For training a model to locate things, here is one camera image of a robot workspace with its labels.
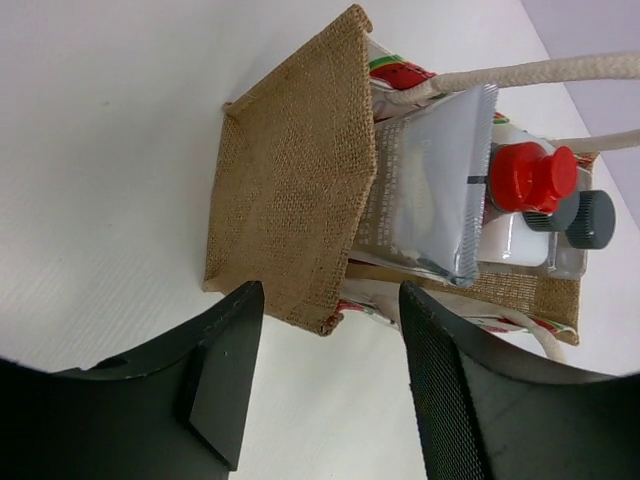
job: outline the jute tote bag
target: jute tote bag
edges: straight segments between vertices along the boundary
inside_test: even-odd
[[[247,280],[260,280],[267,314],[319,335],[331,333],[341,320],[334,312],[347,258],[376,175],[371,30],[362,8],[350,7],[225,106],[204,290],[228,293]],[[394,103],[424,104],[477,84],[638,77],[640,55],[602,55],[436,75],[388,95]],[[590,168],[597,155],[585,152],[636,145],[639,137],[634,131],[555,143],[570,146]],[[369,278],[378,275],[373,271],[350,274]],[[577,331],[578,281],[484,273],[469,289],[425,279],[420,284]],[[577,335],[561,339],[578,342]]]

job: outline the red bottle cap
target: red bottle cap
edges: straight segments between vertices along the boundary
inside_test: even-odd
[[[575,191],[578,166],[567,147],[548,155],[535,142],[504,145],[493,158],[488,183],[500,210],[553,213]]]

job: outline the gray bottle cap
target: gray bottle cap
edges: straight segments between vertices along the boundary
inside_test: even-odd
[[[600,250],[611,241],[616,229],[616,209],[607,192],[580,192],[578,215],[567,229],[567,240],[573,248]]]
[[[523,216],[531,230],[536,232],[564,232],[575,220],[580,207],[580,192],[576,189],[558,203],[558,210],[552,214],[524,212]]]

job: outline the transparent plastic packet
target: transparent plastic packet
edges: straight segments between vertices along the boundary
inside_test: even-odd
[[[497,96],[482,85],[376,124],[378,175],[351,258],[473,283]]]

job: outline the white rope handle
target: white rope handle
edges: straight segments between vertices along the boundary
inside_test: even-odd
[[[475,85],[493,84],[507,88],[602,79],[640,79],[640,52],[585,55],[471,72],[443,73],[411,89],[388,92],[386,97],[397,105],[413,105],[441,93],[460,92]],[[618,150],[639,146],[640,130],[602,137],[554,140],[552,143],[555,146],[566,145],[576,153]]]

